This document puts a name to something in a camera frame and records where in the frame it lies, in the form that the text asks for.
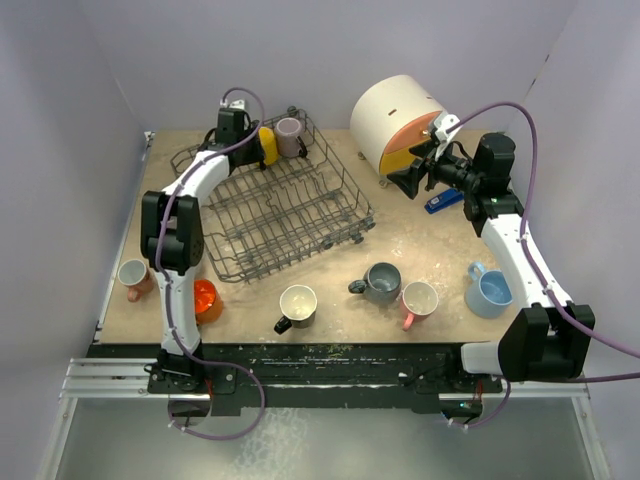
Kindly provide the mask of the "yellow mug black handle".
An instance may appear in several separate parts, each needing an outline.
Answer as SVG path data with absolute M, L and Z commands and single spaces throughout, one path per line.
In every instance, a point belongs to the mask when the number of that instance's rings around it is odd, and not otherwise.
M 274 164 L 278 158 L 277 141 L 274 131 L 268 127 L 261 127 L 259 130 L 259 140 L 264 152 L 264 160 L 259 163 L 259 168 L 265 170 Z

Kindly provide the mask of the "purple mug black handle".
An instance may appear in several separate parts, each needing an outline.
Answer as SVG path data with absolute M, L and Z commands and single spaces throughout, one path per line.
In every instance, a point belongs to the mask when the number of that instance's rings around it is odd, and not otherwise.
M 293 117 L 282 118 L 275 125 L 278 153 L 283 158 L 306 158 L 308 150 L 302 140 L 303 125 Z

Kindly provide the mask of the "grey mug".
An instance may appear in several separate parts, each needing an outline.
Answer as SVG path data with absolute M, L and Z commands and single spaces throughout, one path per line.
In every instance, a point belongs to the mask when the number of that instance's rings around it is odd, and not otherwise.
M 361 280 L 348 285 L 351 294 L 360 294 L 378 306 L 391 305 L 402 290 L 402 277 L 396 266 L 387 262 L 372 265 Z

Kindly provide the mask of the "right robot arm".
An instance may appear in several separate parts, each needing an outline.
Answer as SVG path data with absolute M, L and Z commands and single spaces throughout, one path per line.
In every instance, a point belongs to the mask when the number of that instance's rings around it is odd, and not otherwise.
M 464 195 L 464 214 L 505 276 L 518 313 L 499 341 L 471 342 L 461 357 L 445 366 L 446 383 L 467 391 L 480 374 L 509 381 L 571 381 L 583 369 L 595 325 L 587 305 L 577 305 L 546 267 L 524 219 L 524 209 L 509 187 L 515 143 L 506 135 L 488 133 L 478 142 L 472 160 L 457 157 L 450 146 L 442 152 L 430 139 L 410 147 L 413 162 L 388 174 L 409 198 L 422 180 Z

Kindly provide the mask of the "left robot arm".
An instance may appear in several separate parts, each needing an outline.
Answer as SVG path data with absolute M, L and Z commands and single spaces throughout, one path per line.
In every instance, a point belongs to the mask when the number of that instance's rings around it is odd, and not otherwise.
M 201 206 L 237 167 L 264 163 L 259 130 L 243 106 L 221 107 L 191 164 L 173 183 L 142 197 L 140 249 L 159 287 L 164 327 L 150 374 L 184 392 L 198 390 L 206 378 L 194 297 L 205 248 Z

